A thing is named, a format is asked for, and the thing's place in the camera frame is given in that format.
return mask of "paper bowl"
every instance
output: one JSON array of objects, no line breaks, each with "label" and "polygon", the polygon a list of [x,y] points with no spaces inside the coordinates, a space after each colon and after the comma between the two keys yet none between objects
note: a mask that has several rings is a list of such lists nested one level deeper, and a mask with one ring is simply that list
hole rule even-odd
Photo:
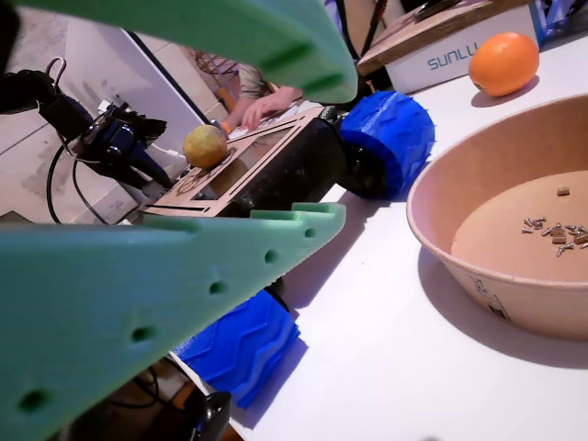
[{"label": "paper bowl", "polygon": [[[558,187],[570,195],[558,197]],[[458,142],[416,179],[408,220],[483,308],[536,333],[588,339],[588,248],[525,217],[588,227],[588,95],[533,107]],[[574,237],[568,235],[567,242]]]}]

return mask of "blue wheel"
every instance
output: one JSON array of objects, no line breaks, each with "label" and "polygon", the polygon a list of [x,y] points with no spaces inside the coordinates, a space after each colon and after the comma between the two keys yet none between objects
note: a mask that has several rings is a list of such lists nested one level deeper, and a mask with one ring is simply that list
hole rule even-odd
[{"label": "blue wheel", "polygon": [[339,184],[362,198],[392,199],[423,169],[435,126],[409,96],[377,92],[353,108],[341,135],[350,166]]},{"label": "blue wheel", "polygon": [[266,384],[300,331],[264,290],[175,349],[215,390],[246,409]]}]

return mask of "white table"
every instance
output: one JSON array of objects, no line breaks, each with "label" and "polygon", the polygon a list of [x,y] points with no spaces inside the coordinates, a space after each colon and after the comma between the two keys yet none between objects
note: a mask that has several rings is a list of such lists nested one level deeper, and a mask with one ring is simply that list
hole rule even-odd
[{"label": "white table", "polygon": [[[535,87],[493,107],[468,77],[416,94],[437,126],[433,157],[506,115],[588,92],[587,54],[588,38],[543,52]],[[475,304],[414,238],[405,197],[366,202],[335,186],[324,200],[345,203],[347,223],[285,276],[304,344],[247,412],[235,409],[243,439],[588,439],[588,344]]]}]

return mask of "orange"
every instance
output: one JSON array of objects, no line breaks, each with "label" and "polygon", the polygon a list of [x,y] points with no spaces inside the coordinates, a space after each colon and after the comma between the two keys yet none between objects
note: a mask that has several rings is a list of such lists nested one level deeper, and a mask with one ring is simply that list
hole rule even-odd
[{"label": "orange", "polygon": [[539,67],[539,49],[526,35],[504,32],[485,41],[469,65],[469,77],[490,96],[504,96],[526,85]]}]

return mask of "screw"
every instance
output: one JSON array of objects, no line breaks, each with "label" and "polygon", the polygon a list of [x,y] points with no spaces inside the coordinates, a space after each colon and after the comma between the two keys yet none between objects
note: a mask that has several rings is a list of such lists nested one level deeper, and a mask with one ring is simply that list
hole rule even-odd
[{"label": "screw", "polygon": [[566,250],[573,250],[573,243],[572,242],[560,247],[560,249],[558,250],[558,257],[560,257],[563,254],[563,252]]}]

